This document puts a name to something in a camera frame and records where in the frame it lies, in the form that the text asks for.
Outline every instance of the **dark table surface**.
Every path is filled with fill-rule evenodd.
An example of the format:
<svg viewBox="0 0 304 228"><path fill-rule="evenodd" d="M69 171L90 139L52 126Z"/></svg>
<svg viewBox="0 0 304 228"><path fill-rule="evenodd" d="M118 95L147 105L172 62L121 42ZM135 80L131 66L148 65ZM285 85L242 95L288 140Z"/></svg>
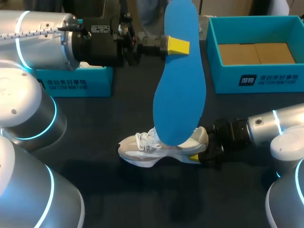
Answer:
<svg viewBox="0 0 304 228"><path fill-rule="evenodd" d="M204 42L201 56L207 85L202 126L304 100L304 93L216 95ZM110 98L57 98L66 134L34 156L80 190L84 228L269 227L265 197L275 174L268 149L233 153L221 170L173 158L145 169L120 159L116 146L122 139L153 128L153 96L163 68L161 60L144 57L137 67L115 70Z"/></svg>

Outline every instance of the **yellow pad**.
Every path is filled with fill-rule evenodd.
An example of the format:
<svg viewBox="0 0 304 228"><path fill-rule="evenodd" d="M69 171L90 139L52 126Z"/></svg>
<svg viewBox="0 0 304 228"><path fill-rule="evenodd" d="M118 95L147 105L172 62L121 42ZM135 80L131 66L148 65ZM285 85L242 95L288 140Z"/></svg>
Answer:
<svg viewBox="0 0 304 228"><path fill-rule="evenodd" d="M199 161L199 154L195 154L193 156L189 156L189 160L194 161L194 162L200 162Z"/></svg>
<svg viewBox="0 0 304 228"><path fill-rule="evenodd" d="M168 38L168 55L188 55L190 42L181 39L176 39L171 36Z"/></svg>

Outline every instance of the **glowing blue ring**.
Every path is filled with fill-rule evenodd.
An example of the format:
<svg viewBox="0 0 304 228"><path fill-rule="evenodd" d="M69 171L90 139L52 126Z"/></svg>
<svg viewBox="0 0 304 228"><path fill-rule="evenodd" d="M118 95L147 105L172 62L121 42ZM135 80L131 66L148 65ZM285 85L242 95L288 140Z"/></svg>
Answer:
<svg viewBox="0 0 304 228"><path fill-rule="evenodd" d="M34 226L34 228L39 228L41 226L42 222L44 221L44 219L46 218L46 216L48 214L49 208L51 207L53 197L54 197L54 188L55 188L54 187L54 177L53 177L52 171L49 169L49 167L48 166L46 166L46 167L47 167L47 170L48 170L49 175L51 177L51 192L49 194L47 206L44 209L44 212L43 212L42 216L40 217L38 223L36 224L36 226Z"/></svg>
<svg viewBox="0 0 304 228"><path fill-rule="evenodd" d="M299 164L297 165L296 170L295 170L295 185L296 185L296 189L298 190L300 199L301 199L302 203L304 204L304 197L303 197L303 194L302 194L301 189L300 189L299 177L298 177L298 174L299 174L299 167L300 167L301 162L302 162L303 160L304 160L304 158L299 162Z"/></svg>
<svg viewBox="0 0 304 228"><path fill-rule="evenodd" d="M273 110L272 112L274 113L275 123L277 125L278 130L279 130L279 133L282 134L282 128L281 128L281 125L280 125L280 120L279 120L279 117L277 116L276 110Z"/></svg>
<svg viewBox="0 0 304 228"><path fill-rule="evenodd" d="M30 11L25 11L25 12L23 12L23 13L20 15L20 17L19 17L19 19L18 19L18 21L17 21L16 27L15 27L15 32L16 32L16 33L20 32L20 27L21 27L22 20L23 20L23 18L25 17L25 15L27 15L29 12L30 12ZM32 69L32 68L30 68L30 67L26 64L26 62L25 62L25 60L24 60L24 58L23 58L23 56L22 56L19 39L16 39L16 49L17 49L17 53L18 53L19 59L20 59L20 61L22 62L22 64L23 64L26 68Z"/></svg>
<svg viewBox="0 0 304 228"><path fill-rule="evenodd" d="M43 135L45 132L48 131L48 129L50 129L50 127L53 125L55 119L56 119L56 115L57 115L57 106L56 106L56 103L54 101L54 99L52 98L53 102L54 102L54 106L55 106L55 113L54 113L54 117L53 117L53 120L52 122L49 124L49 126L43 131L41 132L40 134L36 135L36 136L33 136L33 137L30 137L30 138L16 138L16 139L20 139L20 140L30 140L30 139L35 139L41 135Z"/></svg>

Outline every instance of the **white shoelace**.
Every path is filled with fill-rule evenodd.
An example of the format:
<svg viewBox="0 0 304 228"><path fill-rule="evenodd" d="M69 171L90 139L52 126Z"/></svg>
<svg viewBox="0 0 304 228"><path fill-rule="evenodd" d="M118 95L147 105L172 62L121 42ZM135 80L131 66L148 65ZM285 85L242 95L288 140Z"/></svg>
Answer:
<svg viewBox="0 0 304 228"><path fill-rule="evenodd" d="M140 151L147 151L147 147L154 148L154 149L161 149L158 143L153 143L154 140L154 131L151 129L148 133L136 133L135 135L137 147Z"/></svg>

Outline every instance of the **blue box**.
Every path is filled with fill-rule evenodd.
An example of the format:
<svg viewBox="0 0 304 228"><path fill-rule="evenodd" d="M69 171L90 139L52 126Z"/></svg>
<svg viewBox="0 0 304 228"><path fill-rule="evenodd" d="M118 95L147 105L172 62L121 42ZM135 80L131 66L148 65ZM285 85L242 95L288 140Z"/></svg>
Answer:
<svg viewBox="0 0 304 228"><path fill-rule="evenodd" d="M75 71L37 70L36 75L52 97L111 96L111 67L78 68Z"/></svg>
<svg viewBox="0 0 304 228"><path fill-rule="evenodd" d="M210 18L206 45L216 93L303 92L303 37L298 16ZM220 44L256 43L287 43L296 63L223 65Z"/></svg>

